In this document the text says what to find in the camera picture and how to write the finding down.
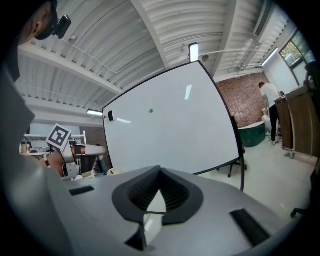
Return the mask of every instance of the brick wall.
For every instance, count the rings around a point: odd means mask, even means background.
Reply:
[[[105,147],[104,161],[108,170],[110,169],[110,164],[108,161],[108,149],[106,144],[105,130],[101,127],[80,127],[80,134],[85,131],[86,143],[89,145],[100,144],[100,146]]]
[[[264,73],[246,75],[217,83],[239,128],[260,122],[264,103],[259,83],[269,83]]]

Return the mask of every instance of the black pants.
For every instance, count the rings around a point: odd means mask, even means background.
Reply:
[[[269,108],[269,115],[271,121],[271,140],[274,142],[276,139],[277,132],[277,120],[279,119],[279,114],[276,105],[273,105]]]

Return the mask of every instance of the whiteboard frame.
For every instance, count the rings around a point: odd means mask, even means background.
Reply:
[[[200,172],[197,172],[197,173],[193,173],[194,175],[200,175],[200,174],[204,174],[204,173],[207,173],[207,172],[210,172],[210,171],[213,171],[213,170],[216,170],[216,169],[225,167],[225,166],[229,166],[229,165],[231,165],[231,164],[233,164],[233,163],[235,163],[235,162],[237,162],[237,161],[239,161],[239,160],[241,160],[241,159],[244,161],[244,157],[243,157],[243,154],[244,154],[244,153],[243,153],[243,150],[242,150],[242,142],[241,142],[241,140],[240,140],[238,127],[237,127],[237,125],[236,125],[236,124],[233,122],[233,120],[232,120],[232,117],[231,117],[229,108],[228,108],[228,106],[227,106],[227,104],[226,104],[226,102],[225,102],[225,99],[223,98],[223,96],[222,96],[222,94],[221,94],[221,92],[220,92],[220,90],[219,90],[216,82],[213,80],[213,78],[211,77],[211,75],[209,74],[209,72],[207,71],[207,69],[205,68],[205,66],[201,63],[201,61],[198,60],[198,61],[194,61],[194,62],[185,63],[185,64],[182,64],[182,65],[173,67],[173,68],[171,68],[171,69],[165,70],[165,71],[163,71],[163,72],[161,72],[161,73],[159,73],[159,74],[157,74],[157,75],[155,75],[155,76],[152,76],[152,77],[148,78],[147,80],[145,80],[145,81],[143,81],[143,82],[141,82],[141,83],[133,86],[133,87],[130,88],[129,90],[126,90],[124,93],[119,94],[118,96],[114,97],[111,101],[109,101],[109,102],[102,108],[102,112],[103,112],[104,109],[105,109],[107,106],[109,106],[111,103],[113,103],[114,101],[116,101],[117,99],[119,99],[120,97],[122,97],[123,95],[125,95],[126,93],[130,92],[131,90],[133,90],[133,89],[137,88],[138,86],[146,83],[147,81],[149,81],[149,80],[151,80],[151,79],[154,79],[154,78],[156,78],[156,77],[158,77],[158,76],[161,76],[162,74],[167,73],[167,72],[169,72],[169,71],[172,71],[172,70],[181,68],[181,67],[186,66],[186,65],[193,64],[193,63],[195,63],[195,62],[198,62],[198,63],[201,65],[201,67],[204,69],[204,71],[205,71],[206,74],[209,76],[210,80],[211,80],[212,83],[214,84],[216,90],[218,91],[218,93],[219,93],[219,95],[220,95],[220,97],[221,97],[221,99],[222,99],[222,102],[223,102],[223,104],[224,104],[224,107],[225,107],[225,109],[226,109],[226,111],[227,111],[227,113],[228,113],[228,115],[229,115],[229,118],[230,118],[230,121],[231,121],[231,124],[232,124],[232,128],[233,128],[233,131],[234,131],[236,144],[237,144],[237,147],[238,147],[238,154],[239,154],[239,156],[238,156],[236,159],[231,160],[230,162],[226,162],[226,163],[221,164],[221,165],[219,165],[219,166],[216,166],[216,167],[213,167],[213,168],[210,168],[210,169],[207,169],[207,170],[203,170],[203,171],[200,171]],[[111,156],[110,156],[110,152],[109,152],[109,148],[108,148],[108,140],[107,140],[107,134],[106,134],[106,128],[105,128],[104,114],[102,115],[102,122],[103,122],[105,143],[106,143],[106,148],[107,148],[107,157],[108,157],[108,161],[109,161],[109,164],[110,164],[110,168],[113,168],[114,166],[113,166],[113,164],[112,164],[112,160],[111,160]],[[242,166],[241,166],[241,183],[244,184],[244,170],[242,170],[242,169],[243,169],[243,168],[242,168]]]

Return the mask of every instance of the white shirt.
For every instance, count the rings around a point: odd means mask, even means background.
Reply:
[[[265,83],[261,89],[260,89],[261,95],[266,95],[268,102],[269,102],[269,108],[274,106],[275,100],[280,98],[280,93],[277,89],[277,87],[271,83]]]

